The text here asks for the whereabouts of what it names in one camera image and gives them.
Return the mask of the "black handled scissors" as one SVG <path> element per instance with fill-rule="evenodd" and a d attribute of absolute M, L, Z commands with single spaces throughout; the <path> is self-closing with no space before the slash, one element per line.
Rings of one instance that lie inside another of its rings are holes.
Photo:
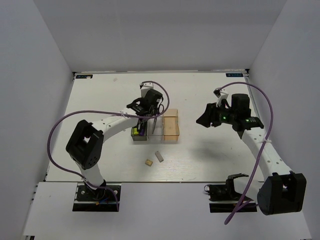
<path fill-rule="evenodd" d="M 162 103 L 159 104 L 158 109 L 157 109 L 157 114 L 160 114 L 163 110 L 165 109 L 164 105 Z M 156 125 L 157 125 L 157 120 L 158 118 L 155 117 L 153 119 L 153 124 L 152 124 L 152 129 L 151 129 L 151 134 L 153 135 L 155 133 Z"/>

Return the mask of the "green highlighter marker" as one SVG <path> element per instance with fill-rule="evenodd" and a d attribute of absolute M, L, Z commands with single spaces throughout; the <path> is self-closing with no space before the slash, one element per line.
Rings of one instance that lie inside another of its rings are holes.
<path fill-rule="evenodd" d="M 138 125 L 137 129 L 139 132 L 143 132 L 147 129 L 148 127 L 148 121 L 146 119 L 139 119 L 138 120 Z"/>

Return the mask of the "purple highlighter marker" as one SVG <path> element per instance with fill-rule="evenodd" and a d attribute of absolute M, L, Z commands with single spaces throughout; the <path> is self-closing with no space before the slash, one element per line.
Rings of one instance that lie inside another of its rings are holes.
<path fill-rule="evenodd" d="M 139 132 L 140 136 L 145 136 L 146 134 L 147 134 L 147 129 L 146 128 L 141 129 L 141 131 Z"/>

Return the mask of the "yellow highlighter marker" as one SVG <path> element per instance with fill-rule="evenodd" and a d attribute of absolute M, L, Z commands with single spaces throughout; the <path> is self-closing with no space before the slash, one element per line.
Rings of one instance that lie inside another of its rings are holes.
<path fill-rule="evenodd" d="M 134 128 L 132 129 L 132 134 L 133 134 L 134 136 L 139 135 L 138 129 L 134 127 Z"/>

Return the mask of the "grey rectangular eraser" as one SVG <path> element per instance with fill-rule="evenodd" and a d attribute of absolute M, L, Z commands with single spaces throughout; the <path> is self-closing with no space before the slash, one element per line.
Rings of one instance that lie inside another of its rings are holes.
<path fill-rule="evenodd" d="M 155 156 L 156 156 L 156 158 L 158 159 L 158 161 L 160 163 L 162 163 L 164 161 L 164 158 L 163 158 L 163 156 L 161 155 L 161 153 L 159 151 L 155 152 Z"/>

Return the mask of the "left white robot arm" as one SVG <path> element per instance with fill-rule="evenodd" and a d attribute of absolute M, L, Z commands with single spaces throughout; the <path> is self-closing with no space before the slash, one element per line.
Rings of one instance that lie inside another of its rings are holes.
<path fill-rule="evenodd" d="M 147 117 L 160 113 L 159 105 L 163 95 L 157 90 L 148 89 L 142 97 L 128 104 L 119 115 L 112 115 L 95 122 L 85 119 L 78 122 L 67 145 L 66 151 L 88 181 L 88 193 L 99 200 L 105 196 L 106 181 L 100 173 L 98 161 L 106 140 L 126 130 L 133 129 L 138 136 L 146 135 Z"/>

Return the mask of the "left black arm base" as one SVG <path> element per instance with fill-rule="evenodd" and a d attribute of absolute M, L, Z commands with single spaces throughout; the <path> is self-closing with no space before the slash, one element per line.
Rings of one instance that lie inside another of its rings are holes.
<path fill-rule="evenodd" d="M 78 184 L 73 201 L 73 212 L 118 212 L 121 198 L 121 185 L 108 185 L 112 190 L 93 190 L 87 185 Z"/>

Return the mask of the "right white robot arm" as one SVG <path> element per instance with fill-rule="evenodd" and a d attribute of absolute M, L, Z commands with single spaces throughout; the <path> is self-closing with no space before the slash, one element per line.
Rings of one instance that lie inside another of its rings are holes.
<path fill-rule="evenodd" d="M 216 92 L 218 100 L 209 103 L 196 123 L 206 128 L 229 124 L 246 144 L 252 155 L 260 157 L 258 166 L 263 181 L 252 181 L 244 200 L 253 200 L 264 215 L 300 212 L 303 207 L 307 180 L 285 164 L 271 142 L 268 142 L 261 120 L 252 116 L 250 98 L 237 93 L 228 103 L 227 93 Z"/>

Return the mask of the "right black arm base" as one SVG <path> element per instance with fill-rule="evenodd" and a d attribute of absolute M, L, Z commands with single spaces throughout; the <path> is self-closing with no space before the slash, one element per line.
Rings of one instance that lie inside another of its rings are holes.
<path fill-rule="evenodd" d="M 244 173 L 229 175 L 225 183 L 207 184 L 203 190 L 209 195 L 209 211 L 211 213 L 231 213 L 240 200 L 247 185 L 249 175 Z M 257 212 L 257 194 L 262 182 L 253 180 L 243 201 L 244 206 L 239 213 Z"/>

